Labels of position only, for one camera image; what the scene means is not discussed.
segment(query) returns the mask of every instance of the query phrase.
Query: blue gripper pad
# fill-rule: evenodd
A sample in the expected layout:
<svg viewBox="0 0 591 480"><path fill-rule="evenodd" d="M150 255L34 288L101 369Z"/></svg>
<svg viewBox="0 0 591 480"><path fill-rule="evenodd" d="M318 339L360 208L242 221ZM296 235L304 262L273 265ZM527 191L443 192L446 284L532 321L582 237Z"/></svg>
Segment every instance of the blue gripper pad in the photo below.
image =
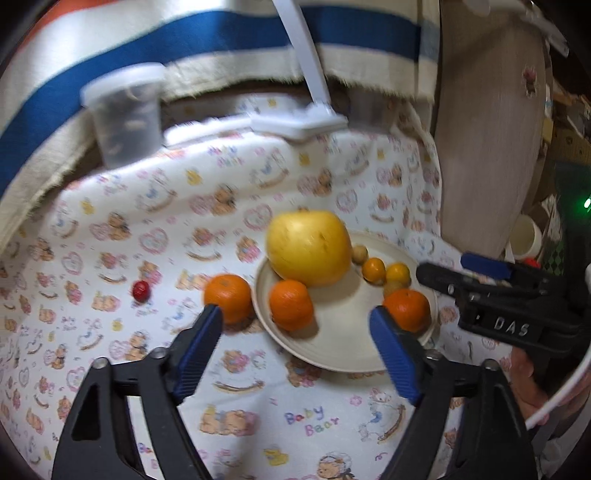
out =
<svg viewBox="0 0 591 480"><path fill-rule="evenodd" d="M385 307L376 307L370 312L369 333L396 391L416 406L423 396L423 347L394 323Z"/></svg>
<svg viewBox="0 0 591 480"><path fill-rule="evenodd" d="M486 275L495 280L509 280L511 278L511 268L500 260L465 253L462 255L460 263L466 270Z"/></svg>
<svg viewBox="0 0 591 480"><path fill-rule="evenodd" d="M195 321L191 330L196 330L197 333L190 341L177 367L177 381L173 389L173 397L177 401L181 402L195 393L207 362L222 334L222 327L222 311L219 307L206 307Z"/></svg>

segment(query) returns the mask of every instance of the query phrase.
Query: white plate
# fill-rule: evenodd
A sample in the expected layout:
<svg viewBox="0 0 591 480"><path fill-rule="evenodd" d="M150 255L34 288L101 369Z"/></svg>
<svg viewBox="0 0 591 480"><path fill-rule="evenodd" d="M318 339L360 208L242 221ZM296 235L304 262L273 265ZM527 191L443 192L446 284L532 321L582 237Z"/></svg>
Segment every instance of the white plate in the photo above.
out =
<svg viewBox="0 0 591 480"><path fill-rule="evenodd" d="M431 338L437 323L437 300L433 290L418 283L415 276L417 261L396 245L373 235L362 232L349 232L349 235L351 243L367 247L370 257L381 258L386 265L403 262L409 267L412 277L410 287L423 293L431 307L431 325L418 339L424 345ZM269 292L280 280L265 259L256 272L252 301L267 332L283 348L312 365L336 372L385 369L369 334L368 322L369 312L382 304L382 288L367 283L361 277L359 267L351 264L345 277L334 285L311 288L309 292L314 303L316 325L291 333L280 329L271 320Z"/></svg>

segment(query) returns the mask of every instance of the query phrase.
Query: red object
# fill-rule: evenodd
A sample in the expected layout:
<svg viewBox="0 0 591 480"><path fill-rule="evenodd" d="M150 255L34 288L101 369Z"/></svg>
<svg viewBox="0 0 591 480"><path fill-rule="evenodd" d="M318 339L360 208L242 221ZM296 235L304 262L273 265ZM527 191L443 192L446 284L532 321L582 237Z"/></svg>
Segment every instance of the red object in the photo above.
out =
<svg viewBox="0 0 591 480"><path fill-rule="evenodd" d="M135 282L131 294L135 301L140 303L147 301L150 297L150 284L144 280Z"/></svg>
<svg viewBox="0 0 591 480"><path fill-rule="evenodd" d="M537 262L535 259L533 259L531 257L524 258L521 262L526 265L529 265L530 267L542 268L542 265L540 265L539 262Z"/></svg>

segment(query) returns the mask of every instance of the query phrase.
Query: white plastic cup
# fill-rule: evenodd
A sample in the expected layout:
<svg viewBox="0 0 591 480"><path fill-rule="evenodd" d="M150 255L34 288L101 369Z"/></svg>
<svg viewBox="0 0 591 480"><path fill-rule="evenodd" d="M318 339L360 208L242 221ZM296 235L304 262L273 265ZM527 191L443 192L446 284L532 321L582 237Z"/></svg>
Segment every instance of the white plastic cup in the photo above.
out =
<svg viewBox="0 0 591 480"><path fill-rule="evenodd" d="M163 144L160 91L166 68L140 63L107 73L82 87L103 160L118 168L156 153Z"/></svg>
<svg viewBox="0 0 591 480"><path fill-rule="evenodd" d="M519 215L509 236L516 260L536 258L542 249L542 232L531 217Z"/></svg>

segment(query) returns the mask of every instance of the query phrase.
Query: orange stripe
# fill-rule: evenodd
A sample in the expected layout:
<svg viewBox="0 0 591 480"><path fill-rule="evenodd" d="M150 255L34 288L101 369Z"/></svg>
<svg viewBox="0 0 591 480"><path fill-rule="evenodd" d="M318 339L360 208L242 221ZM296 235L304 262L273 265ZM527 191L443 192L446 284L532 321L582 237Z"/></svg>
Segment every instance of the orange stripe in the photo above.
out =
<svg viewBox="0 0 591 480"><path fill-rule="evenodd" d="M59 0L58 3L51 7L49 12L43 15L39 22L35 24L35 26L31 29L31 31L23 40L22 45L26 44L43 27L49 25L51 22L57 20L58 18L64 15L70 14L72 12L77 12L78 10L101 7L102 5L112 4L118 1L119 0Z"/></svg>

